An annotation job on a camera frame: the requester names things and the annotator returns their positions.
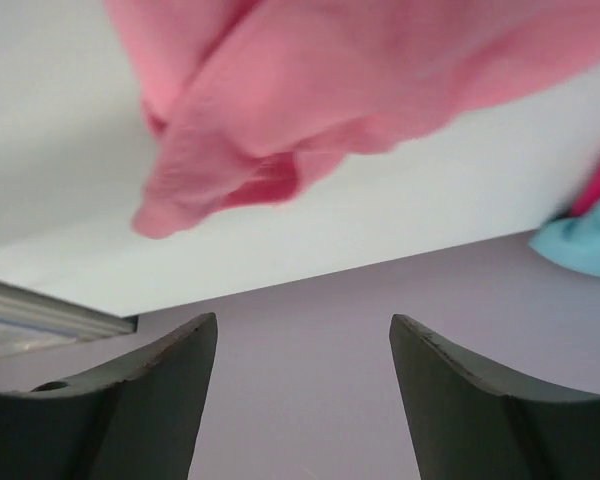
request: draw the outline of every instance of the purple wall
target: purple wall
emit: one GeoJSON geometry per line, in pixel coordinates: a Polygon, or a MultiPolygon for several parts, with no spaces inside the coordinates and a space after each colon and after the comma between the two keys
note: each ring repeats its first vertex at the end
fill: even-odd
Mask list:
{"type": "Polygon", "coordinates": [[[191,478],[415,480],[387,337],[393,313],[513,368],[600,392],[600,279],[543,261],[527,238],[148,314],[134,336],[0,360],[0,389],[75,373],[215,311],[218,356],[191,478]]]}

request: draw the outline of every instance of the wall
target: wall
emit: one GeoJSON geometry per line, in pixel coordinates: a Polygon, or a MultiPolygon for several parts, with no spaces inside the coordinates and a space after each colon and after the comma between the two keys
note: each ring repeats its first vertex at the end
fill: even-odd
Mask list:
{"type": "Polygon", "coordinates": [[[212,310],[220,341],[191,478],[415,480],[387,339],[395,312],[519,370],[600,392],[600,279],[536,257],[527,237],[148,314],[135,336],[0,360],[0,389],[75,373],[212,310]]]}

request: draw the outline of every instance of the blue fabric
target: blue fabric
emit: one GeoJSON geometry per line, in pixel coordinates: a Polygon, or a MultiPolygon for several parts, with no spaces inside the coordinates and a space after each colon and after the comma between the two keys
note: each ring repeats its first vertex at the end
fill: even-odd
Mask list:
{"type": "Polygon", "coordinates": [[[529,244],[558,265],[600,277],[600,202],[582,217],[545,225],[529,244]]]}

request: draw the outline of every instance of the fabric fold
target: fabric fold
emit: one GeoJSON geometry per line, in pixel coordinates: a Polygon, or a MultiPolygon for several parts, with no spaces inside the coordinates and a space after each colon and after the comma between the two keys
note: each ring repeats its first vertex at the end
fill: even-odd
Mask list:
{"type": "Polygon", "coordinates": [[[106,4],[161,144],[134,222],[156,238],[600,61],[600,0],[106,4]]]}

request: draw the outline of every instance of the small hole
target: small hole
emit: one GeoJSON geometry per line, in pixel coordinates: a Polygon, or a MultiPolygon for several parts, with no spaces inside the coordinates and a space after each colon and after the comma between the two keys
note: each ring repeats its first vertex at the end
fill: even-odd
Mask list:
{"type": "Polygon", "coordinates": [[[34,392],[49,392],[51,390],[60,390],[61,388],[68,387],[69,384],[67,382],[49,382],[44,385],[40,385],[35,388],[34,392]]]}

